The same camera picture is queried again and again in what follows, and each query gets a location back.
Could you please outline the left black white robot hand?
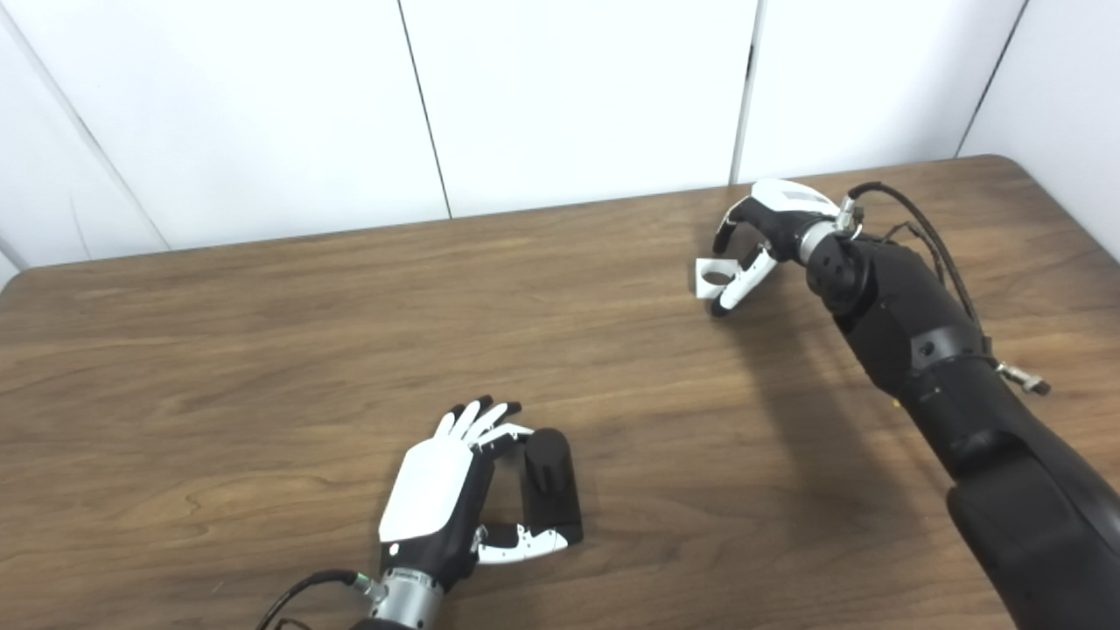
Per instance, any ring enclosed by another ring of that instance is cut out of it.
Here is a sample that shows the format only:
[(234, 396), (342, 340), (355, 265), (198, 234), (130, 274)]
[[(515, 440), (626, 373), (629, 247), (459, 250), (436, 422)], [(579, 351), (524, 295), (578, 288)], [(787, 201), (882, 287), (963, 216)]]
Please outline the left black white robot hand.
[[(448, 592), (480, 565), (512, 564), (585, 538), (571, 447), (556, 428), (513, 423), (517, 402), (456, 404), (407, 450), (377, 527), (381, 573), (416, 571)], [(517, 524), (485, 521), (500, 458), (521, 456)]]

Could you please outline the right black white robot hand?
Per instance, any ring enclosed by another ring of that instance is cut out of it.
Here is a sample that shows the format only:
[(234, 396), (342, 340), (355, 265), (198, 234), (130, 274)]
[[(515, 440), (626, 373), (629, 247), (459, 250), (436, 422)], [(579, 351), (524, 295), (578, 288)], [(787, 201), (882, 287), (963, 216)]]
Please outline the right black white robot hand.
[(776, 266), (806, 263), (816, 243), (839, 231), (843, 221), (840, 206), (816, 189), (786, 179), (764, 178), (753, 183), (752, 192), (725, 211), (713, 238), (715, 254), (725, 253), (739, 226), (755, 228), (760, 245), (752, 262), (738, 265), (731, 281), (710, 302), (713, 318), (736, 311)]

